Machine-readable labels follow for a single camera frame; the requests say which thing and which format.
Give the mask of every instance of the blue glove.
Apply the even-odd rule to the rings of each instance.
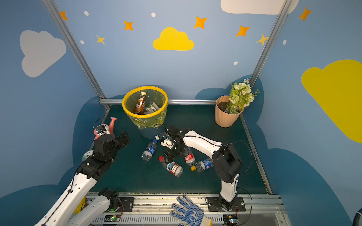
[[[178,196],[177,201],[182,205],[173,203],[171,207],[176,211],[171,211],[170,215],[186,224],[178,226],[211,226],[212,220],[205,217],[203,210],[194,204],[187,195]]]

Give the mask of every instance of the flower pot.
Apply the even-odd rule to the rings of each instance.
[[[238,114],[228,114],[219,109],[218,104],[223,101],[229,101],[229,96],[222,96],[216,100],[215,106],[215,122],[221,127],[230,127],[234,124],[234,122],[239,117]]]

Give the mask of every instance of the trash can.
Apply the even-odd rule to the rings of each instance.
[[[145,108],[154,102],[160,109],[156,112],[139,115],[134,110],[141,92],[146,92]],[[167,112],[168,97],[165,91],[155,86],[142,86],[128,92],[122,101],[123,110],[131,121],[138,127],[142,136],[148,139],[155,138],[162,130],[158,129],[163,124]]]

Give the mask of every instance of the yellow trash can rim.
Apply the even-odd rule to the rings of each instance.
[[[165,100],[165,103],[163,104],[163,106],[156,112],[154,113],[151,113],[151,114],[146,114],[146,115],[138,115],[138,114],[135,114],[135,113],[132,113],[130,112],[129,110],[127,110],[126,108],[126,101],[127,99],[132,95],[134,94],[135,92],[138,92],[138,91],[141,91],[141,90],[144,90],[144,89],[153,89],[153,90],[156,90],[160,93],[162,93],[166,100]],[[152,117],[152,116],[155,116],[155,115],[158,115],[160,112],[162,112],[166,106],[168,104],[168,97],[167,97],[167,94],[165,91],[163,91],[162,89],[158,88],[158,87],[155,87],[155,86],[142,86],[142,87],[138,87],[136,89],[133,89],[131,91],[129,91],[124,97],[123,97],[123,100],[122,100],[122,107],[123,107],[123,110],[126,112],[126,114],[132,116],[132,117],[135,117],[135,118],[149,118],[149,117]]]

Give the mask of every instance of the bottle with brown label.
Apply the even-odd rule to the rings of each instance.
[[[142,91],[141,95],[139,96],[139,99],[136,103],[135,114],[139,114],[139,113],[143,112],[145,99],[146,99],[146,92]]]

